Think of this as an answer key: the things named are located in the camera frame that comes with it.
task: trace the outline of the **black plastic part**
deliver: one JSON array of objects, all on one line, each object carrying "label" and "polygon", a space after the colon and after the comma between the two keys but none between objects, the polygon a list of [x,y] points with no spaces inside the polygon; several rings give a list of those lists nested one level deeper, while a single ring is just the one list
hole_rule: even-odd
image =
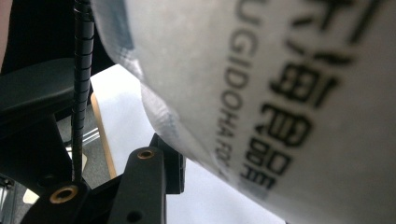
[{"label": "black plastic part", "polygon": [[90,82],[89,79],[87,79],[87,80],[75,80],[75,92],[80,94],[80,93],[82,93],[84,91],[88,91],[90,89],[90,85],[91,85],[91,82]]},{"label": "black plastic part", "polygon": [[82,179],[82,140],[76,129],[84,127],[85,109],[88,102],[87,91],[90,80],[87,78],[92,66],[94,23],[89,1],[75,1],[75,94],[72,115],[72,158],[73,180]]},{"label": "black plastic part", "polygon": [[76,54],[76,68],[79,70],[90,68],[92,64],[92,54]]},{"label": "black plastic part", "polygon": [[166,193],[180,194],[184,191],[184,174],[186,158],[168,146],[158,134],[154,134],[149,144],[151,147],[160,148],[163,151],[166,167]]},{"label": "black plastic part", "polygon": [[73,70],[73,59],[58,59],[1,76],[0,139],[71,106]]},{"label": "black plastic part", "polygon": [[81,91],[80,93],[74,92],[74,94],[77,102],[84,102],[88,99],[88,96],[90,95],[90,89],[87,89],[86,91]]},{"label": "black plastic part", "polygon": [[[153,156],[140,159],[139,154]],[[165,223],[165,173],[163,152],[143,147],[129,156],[108,223]]]},{"label": "black plastic part", "polygon": [[76,20],[76,38],[92,39],[94,35],[93,21]]},{"label": "black plastic part", "polygon": [[71,180],[71,168],[53,115],[0,141],[0,173],[38,195]]},{"label": "black plastic part", "polygon": [[80,69],[75,68],[75,78],[80,78],[81,80],[87,80],[91,77],[91,68]]},{"label": "black plastic part", "polygon": [[[161,141],[155,134],[151,143],[162,145]],[[176,153],[167,156],[174,158],[166,159],[162,148],[143,147],[131,153],[123,175],[94,190],[79,182],[50,188],[22,223],[37,223],[38,220],[39,223],[166,223],[165,183],[180,182],[171,177],[179,176],[178,170],[175,174],[165,173],[166,170],[175,171],[168,167],[172,165],[169,161],[175,161],[179,156]],[[56,189],[71,184],[83,189],[74,201],[61,206],[49,203],[49,197]]]},{"label": "black plastic part", "polygon": [[75,37],[75,49],[81,55],[91,54],[93,51],[93,38],[91,39],[78,39]]},{"label": "black plastic part", "polygon": [[75,130],[73,130],[73,135],[74,135],[75,137],[82,137],[82,135],[83,135],[83,129],[80,128],[80,129],[75,129]]},{"label": "black plastic part", "polygon": [[[64,203],[52,203],[50,198],[56,190],[62,187],[75,187],[77,194],[71,200]],[[84,182],[62,183],[48,190],[35,203],[23,218],[21,224],[42,223],[42,224],[72,224],[80,223],[82,220],[81,211],[90,193],[90,188]]]}]

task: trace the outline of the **black lettering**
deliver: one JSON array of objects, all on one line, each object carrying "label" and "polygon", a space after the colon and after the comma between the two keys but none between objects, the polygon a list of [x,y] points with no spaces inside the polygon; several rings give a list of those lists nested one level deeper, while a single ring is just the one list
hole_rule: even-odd
[{"label": "black lettering", "polygon": [[334,87],[336,87],[337,84],[338,84],[338,81],[334,77],[331,77],[330,79],[328,79],[326,82],[326,85],[318,94],[318,99],[315,101],[314,106],[320,107],[321,104],[323,103],[324,99],[326,98],[326,96],[329,94],[330,90],[333,89]]},{"label": "black lettering", "polygon": [[266,133],[287,147],[300,146],[311,131],[312,125],[306,117],[272,105],[264,105],[262,115],[264,123],[256,126],[256,132],[261,135]]},{"label": "black lettering", "polygon": [[228,181],[228,176],[224,174],[221,170],[218,171],[218,175],[220,178],[224,179],[225,181]]},{"label": "black lettering", "polygon": [[361,15],[360,22],[358,23],[357,27],[349,38],[350,44],[356,44],[361,40],[361,37],[367,29],[368,25],[370,24],[374,14],[377,12],[380,4],[383,2],[384,0],[371,0],[369,6],[364,10],[363,14]]},{"label": "black lettering", "polygon": [[234,88],[242,89],[248,84],[248,74],[236,70],[235,68],[228,68],[225,71],[225,81],[226,83]]},{"label": "black lettering", "polygon": [[231,158],[231,152],[233,151],[233,147],[221,140],[217,141],[219,145],[216,147],[216,158],[226,166],[229,167],[229,160]]},{"label": "black lettering", "polygon": [[222,103],[231,110],[238,110],[242,107],[242,97],[234,91],[225,91],[221,95]]},{"label": "black lettering", "polygon": [[323,61],[328,65],[349,65],[353,62],[351,56],[346,56],[341,53],[322,51],[317,52],[313,56],[314,60]]},{"label": "black lettering", "polygon": [[330,23],[332,22],[332,18],[337,10],[342,7],[350,7],[353,5],[352,0],[314,0],[317,2],[324,2],[327,4],[326,14],[320,25],[320,30],[325,31],[329,28]]},{"label": "black lettering", "polygon": [[264,165],[265,156],[269,153],[270,146],[263,141],[252,137],[249,143],[249,151],[246,154],[246,159],[257,166]]},{"label": "black lettering", "polygon": [[237,64],[237,65],[242,66],[242,67],[246,67],[246,68],[250,67],[250,62],[247,61],[247,60],[243,60],[243,59],[236,58],[236,57],[233,57],[233,56],[228,57],[228,60],[231,63]]},{"label": "black lettering", "polygon": [[276,183],[276,180],[273,177],[265,174],[264,172],[255,170],[247,164],[244,164],[244,166],[247,168],[246,172],[240,175],[246,180],[260,186],[265,186],[267,189],[270,189]]},{"label": "black lettering", "polygon": [[222,108],[220,112],[221,115],[224,116],[219,118],[218,135],[224,137],[233,137],[233,129],[235,128],[234,121],[238,120],[238,116],[224,108]]},{"label": "black lettering", "polygon": [[308,15],[297,18],[291,22],[291,27],[300,27],[312,24],[314,21],[314,16]]},{"label": "black lettering", "polygon": [[293,52],[298,53],[301,56],[305,55],[305,49],[297,45],[293,40],[287,39],[286,46],[291,49]]},{"label": "black lettering", "polygon": [[285,95],[288,99],[306,102],[318,83],[320,72],[305,65],[287,63],[277,83],[270,84],[271,89]]},{"label": "black lettering", "polygon": [[282,175],[288,168],[291,157],[279,151],[273,151],[266,168],[274,174]]},{"label": "black lettering", "polygon": [[258,45],[257,36],[249,30],[239,29],[231,35],[230,48],[235,53],[254,56]]},{"label": "black lettering", "polygon": [[236,15],[241,21],[250,23],[252,25],[260,25],[262,20],[259,16],[249,15],[247,10],[244,9],[247,4],[254,4],[255,6],[251,6],[252,8],[256,7],[257,5],[263,5],[265,0],[239,0],[238,4],[236,5]]}]

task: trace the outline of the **black metal bracket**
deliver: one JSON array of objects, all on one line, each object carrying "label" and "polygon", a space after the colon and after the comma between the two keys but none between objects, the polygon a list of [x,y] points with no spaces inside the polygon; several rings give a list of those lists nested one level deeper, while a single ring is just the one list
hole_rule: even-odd
[{"label": "black metal bracket", "polygon": [[124,174],[96,189],[65,182],[48,189],[23,223],[166,223],[166,194],[184,189],[185,159],[154,134],[133,151]]}]

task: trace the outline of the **screw hole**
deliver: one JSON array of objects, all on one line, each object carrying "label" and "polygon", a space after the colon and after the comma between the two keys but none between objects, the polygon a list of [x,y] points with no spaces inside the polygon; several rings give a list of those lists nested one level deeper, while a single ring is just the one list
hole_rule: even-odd
[{"label": "screw hole", "polygon": [[78,193],[78,187],[74,185],[62,187],[52,193],[49,198],[51,203],[65,203],[72,200]]},{"label": "screw hole", "polygon": [[144,150],[142,152],[139,152],[139,154],[137,154],[137,157],[142,160],[150,159],[153,156],[154,156],[154,152],[152,152],[151,150]]},{"label": "screw hole", "polygon": [[142,217],[143,214],[140,211],[132,211],[128,214],[128,217],[126,219],[131,223],[136,223],[140,221]]}]

